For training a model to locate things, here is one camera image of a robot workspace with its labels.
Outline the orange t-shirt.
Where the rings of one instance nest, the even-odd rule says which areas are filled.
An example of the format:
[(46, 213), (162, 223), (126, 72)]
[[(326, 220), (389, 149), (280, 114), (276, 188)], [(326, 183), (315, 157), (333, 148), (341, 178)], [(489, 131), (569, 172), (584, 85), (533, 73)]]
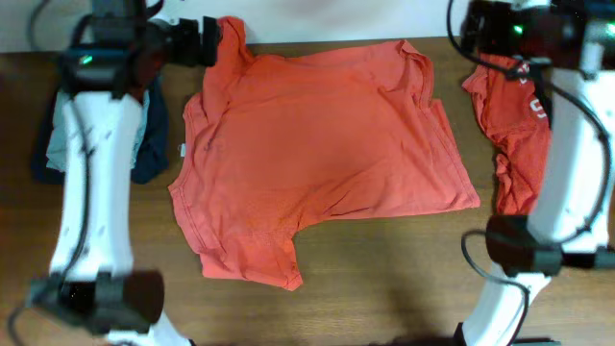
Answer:
[(295, 290), (293, 238), (309, 226), (480, 205), (433, 64), (409, 42), (285, 58), (254, 55), (241, 19), (218, 24), (169, 187), (205, 277)]

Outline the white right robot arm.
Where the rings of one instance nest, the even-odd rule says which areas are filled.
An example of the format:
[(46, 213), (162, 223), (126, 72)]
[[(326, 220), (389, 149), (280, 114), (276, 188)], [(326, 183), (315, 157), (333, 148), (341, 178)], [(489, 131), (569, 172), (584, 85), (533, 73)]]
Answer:
[(538, 293), (565, 268), (610, 269), (614, 190), (614, 5), (610, 1), (473, 1), (459, 36), (466, 60), (510, 57), (553, 93), (544, 182), (527, 216), (495, 215), (481, 232), (491, 259), (457, 345), (517, 345)]

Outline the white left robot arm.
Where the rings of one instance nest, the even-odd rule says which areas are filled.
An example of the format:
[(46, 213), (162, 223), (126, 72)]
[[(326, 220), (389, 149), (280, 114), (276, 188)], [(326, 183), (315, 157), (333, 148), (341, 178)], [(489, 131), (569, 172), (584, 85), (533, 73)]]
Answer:
[(74, 38), (59, 61), (66, 172), (61, 229), (49, 273), (28, 305), (114, 345), (185, 345), (164, 313), (157, 270), (134, 267), (129, 234), (131, 162), (143, 107), (137, 94), (168, 63), (212, 66), (214, 18), (111, 14), (89, 20), (95, 40)]

